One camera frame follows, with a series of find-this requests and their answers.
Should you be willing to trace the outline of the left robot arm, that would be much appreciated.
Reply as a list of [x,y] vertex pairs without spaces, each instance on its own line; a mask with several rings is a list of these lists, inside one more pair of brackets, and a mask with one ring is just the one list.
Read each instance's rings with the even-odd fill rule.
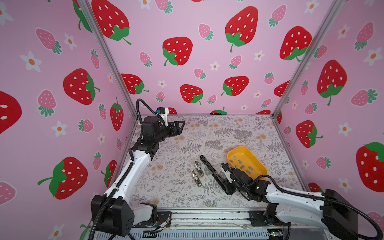
[[141,133],[128,153],[130,161],[116,181],[102,195],[91,201],[92,227],[88,238],[94,239],[96,232],[111,234],[111,237],[125,237],[133,226],[143,222],[156,222],[157,207],[142,204],[132,209],[129,202],[137,182],[159,149],[159,143],[168,137],[182,134],[184,121],[168,122],[168,108],[150,109],[151,116],[142,118],[137,109]]

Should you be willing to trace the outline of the black stapler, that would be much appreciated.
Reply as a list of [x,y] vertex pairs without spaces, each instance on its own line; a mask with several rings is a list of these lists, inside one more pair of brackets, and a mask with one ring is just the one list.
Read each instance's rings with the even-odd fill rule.
[[202,163],[209,169],[209,171],[212,173],[212,176],[214,179],[218,182],[218,184],[221,187],[221,183],[223,181],[223,178],[219,175],[219,173],[214,169],[214,167],[209,163],[209,161],[205,158],[204,155],[200,155],[200,159]]

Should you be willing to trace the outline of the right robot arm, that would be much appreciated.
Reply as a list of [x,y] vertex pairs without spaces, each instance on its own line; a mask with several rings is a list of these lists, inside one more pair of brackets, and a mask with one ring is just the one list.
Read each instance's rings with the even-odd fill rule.
[[222,164],[222,171],[235,190],[249,201],[267,203],[269,214],[283,223],[318,227],[340,240],[369,240],[369,236],[359,233],[359,217],[362,217],[375,229],[374,240],[384,238],[379,224],[336,191],[315,193],[283,188],[269,175],[253,180],[229,164]]

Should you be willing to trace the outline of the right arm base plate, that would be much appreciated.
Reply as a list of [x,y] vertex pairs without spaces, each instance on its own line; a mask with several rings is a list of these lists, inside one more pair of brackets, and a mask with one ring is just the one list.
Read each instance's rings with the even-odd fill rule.
[[276,217],[276,214],[267,211],[249,211],[248,221],[253,227],[283,227],[284,224]]

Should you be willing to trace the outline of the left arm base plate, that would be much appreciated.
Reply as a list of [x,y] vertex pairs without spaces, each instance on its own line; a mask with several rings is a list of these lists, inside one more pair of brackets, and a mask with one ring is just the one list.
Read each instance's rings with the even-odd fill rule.
[[160,211],[157,212],[156,217],[153,220],[144,221],[133,226],[133,228],[168,228],[171,226],[172,212]]

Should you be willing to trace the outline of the beige mini stapler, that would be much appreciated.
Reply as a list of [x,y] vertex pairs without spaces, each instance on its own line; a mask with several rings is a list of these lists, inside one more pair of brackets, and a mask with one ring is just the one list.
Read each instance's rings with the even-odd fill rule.
[[200,177],[205,175],[198,161],[195,161],[195,168],[198,171]]
[[199,177],[198,177],[198,175],[196,174],[195,171],[192,171],[192,176],[193,176],[193,179],[194,179],[196,185],[198,187],[201,187],[202,186],[202,182],[200,181],[200,179],[199,179]]

